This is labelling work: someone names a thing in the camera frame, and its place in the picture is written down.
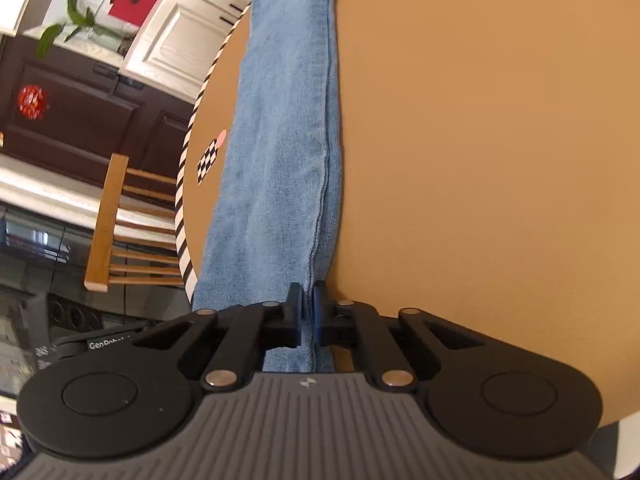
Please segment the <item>light blue denim jeans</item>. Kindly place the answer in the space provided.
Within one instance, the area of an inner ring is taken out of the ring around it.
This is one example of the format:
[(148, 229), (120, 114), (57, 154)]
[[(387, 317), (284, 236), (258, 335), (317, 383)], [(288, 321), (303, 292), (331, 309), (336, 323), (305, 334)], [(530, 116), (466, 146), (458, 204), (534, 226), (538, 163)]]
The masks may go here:
[(342, 184), (334, 0), (253, 0), (194, 307), (311, 290), (329, 271)]

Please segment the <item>wooden slat-back chair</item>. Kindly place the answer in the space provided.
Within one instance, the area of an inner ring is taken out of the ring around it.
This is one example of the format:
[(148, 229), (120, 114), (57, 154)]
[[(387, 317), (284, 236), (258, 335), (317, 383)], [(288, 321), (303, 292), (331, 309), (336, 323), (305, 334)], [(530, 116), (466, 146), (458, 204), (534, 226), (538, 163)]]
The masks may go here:
[(126, 155), (111, 156), (86, 266), (86, 289), (182, 285), (175, 186), (174, 178), (131, 167)]

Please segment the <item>checkerboard calibration marker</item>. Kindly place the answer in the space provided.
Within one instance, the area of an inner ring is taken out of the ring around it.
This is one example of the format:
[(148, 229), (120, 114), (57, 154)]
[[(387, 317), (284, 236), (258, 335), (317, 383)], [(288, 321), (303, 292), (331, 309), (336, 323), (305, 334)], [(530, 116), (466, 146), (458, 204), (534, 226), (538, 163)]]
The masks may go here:
[(198, 183), (201, 183), (205, 179), (210, 168), (213, 167), (217, 159), (218, 151), (218, 140), (214, 139), (203, 152), (196, 165), (196, 178), (198, 179)]

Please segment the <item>dark brown wooden door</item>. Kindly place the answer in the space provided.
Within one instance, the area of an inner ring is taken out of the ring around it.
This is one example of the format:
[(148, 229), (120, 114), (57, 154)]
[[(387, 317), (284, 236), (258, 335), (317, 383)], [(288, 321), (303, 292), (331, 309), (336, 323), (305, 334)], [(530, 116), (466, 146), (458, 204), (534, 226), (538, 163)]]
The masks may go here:
[[(70, 50), (54, 47), (44, 58), (36, 50), (29, 37), (1, 41), (2, 154), (96, 185), (115, 153), (131, 167), (178, 174), (191, 104)], [(42, 119), (17, 109), (28, 84), (47, 92)]]

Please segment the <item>red round door ornament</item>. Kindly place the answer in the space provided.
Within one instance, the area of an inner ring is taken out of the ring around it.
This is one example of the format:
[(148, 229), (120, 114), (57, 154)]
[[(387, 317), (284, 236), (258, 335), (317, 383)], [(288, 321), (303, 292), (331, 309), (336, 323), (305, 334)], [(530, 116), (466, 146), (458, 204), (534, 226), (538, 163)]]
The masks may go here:
[(28, 120), (42, 119), (49, 108), (47, 92), (38, 84), (28, 84), (17, 93), (18, 111)]

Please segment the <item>white panel cabinet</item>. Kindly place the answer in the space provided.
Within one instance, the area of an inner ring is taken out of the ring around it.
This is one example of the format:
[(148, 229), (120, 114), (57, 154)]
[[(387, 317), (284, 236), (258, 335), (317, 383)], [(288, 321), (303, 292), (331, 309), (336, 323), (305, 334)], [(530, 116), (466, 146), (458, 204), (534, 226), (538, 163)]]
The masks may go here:
[(157, 0), (119, 73), (192, 103), (250, 0)]

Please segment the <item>green potted plant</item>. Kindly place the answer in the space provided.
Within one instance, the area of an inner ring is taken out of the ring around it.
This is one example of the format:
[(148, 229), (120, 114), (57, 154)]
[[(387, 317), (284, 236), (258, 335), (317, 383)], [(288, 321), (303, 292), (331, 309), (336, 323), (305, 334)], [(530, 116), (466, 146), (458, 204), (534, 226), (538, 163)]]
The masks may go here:
[(87, 6), (85, 11), (81, 11), (78, 3), (79, 0), (66, 0), (67, 20), (64, 23), (50, 25), (42, 32), (36, 50), (38, 58), (44, 58), (47, 55), (59, 36), (63, 35), (64, 41), (69, 42), (81, 32), (93, 32), (96, 36), (115, 40), (116, 53), (124, 58), (134, 42), (134, 36), (100, 24), (90, 6)]

